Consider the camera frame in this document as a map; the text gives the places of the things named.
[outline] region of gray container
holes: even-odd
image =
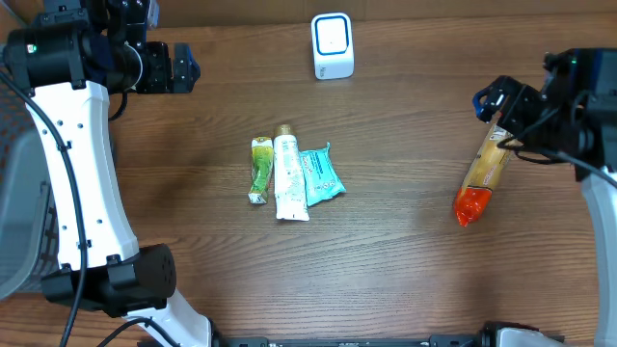
[[[57,254],[42,144],[23,102],[0,83],[0,300],[40,292],[40,279],[58,269]]]

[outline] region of toothpaste tube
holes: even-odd
[[[307,185],[308,206],[332,199],[338,193],[345,193],[343,182],[336,175],[329,154],[330,143],[325,148],[305,150],[300,153]]]
[[[494,124],[478,150],[454,200],[454,213],[461,226],[477,221],[489,204],[501,172],[512,157],[510,150],[497,148],[508,137],[510,133]]]
[[[309,220],[298,140],[288,124],[280,125],[275,131],[274,196],[277,201],[277,219]]]
[[[268,202],[268,186],[274,163],[274,148],[272,139],[268,137],[254,138],[251,142],[253,156],[253,185],[249,192],[251,203]]]

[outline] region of white cube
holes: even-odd
[[[349,77],[354,73],[351,19],[345,13],[317,15],[310,23],[317,79]]]

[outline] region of teal packet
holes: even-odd
[[[308,206],[346,192],[330,161],[330,143],[322,149],[300,152],[300,161],[305,174]]]

